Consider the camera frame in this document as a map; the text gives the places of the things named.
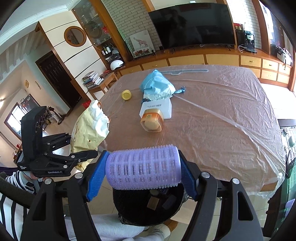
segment brown shoe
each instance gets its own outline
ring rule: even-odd
[[[169,219],[169,220],[165,221],[163,224],[166,225],[170,229],[170,231],[172,232],[177,227],[178,222]]]

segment television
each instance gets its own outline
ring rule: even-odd
[[[235,45],[226,4],[188,3],[149,13],[164,49],[188,45]]]

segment trash bin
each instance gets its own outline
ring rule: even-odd
[[[175,202],[168,209],[163,204],[170,195],[176,197]],[[159,202],[155,210],[147,207],[151,197],[150,190],[116,190],[113,189],[113,201],[118,216],[123,224],[134,226],[154,226],[163,223],[174,216],[187,201],[188,195],[180,183],[176,187],[168,188],[167,194],[158,194]]]

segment yellow plastic bag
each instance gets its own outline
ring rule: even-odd
[[[103,113],[101,103],[92,101],[79,116],[71,135],[71,153],[97,150],[100,143],[109,134],[109,118]],[[76,168],[83,172],[92,159],[81,162]]]

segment screw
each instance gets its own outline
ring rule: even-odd
[[[239,180],[238,180],[237,178],[232,179],[232,182],[233,182],[234,184],[239,184]]]
[[[83,173],[82,172],[78,172],[78,173],[75,174],[75,178],[76,179],[80,179],[82,177],[83,177]]]
[[[208,172],[202,172],[202,177],[203,178],[209,178],[210,174]]]
[[[45,181],[44,181],[44,183],[45,184],[51,184],[51,182],[52,182],[52,179],[51,178],[47,178],[47,179],[45,179]]]

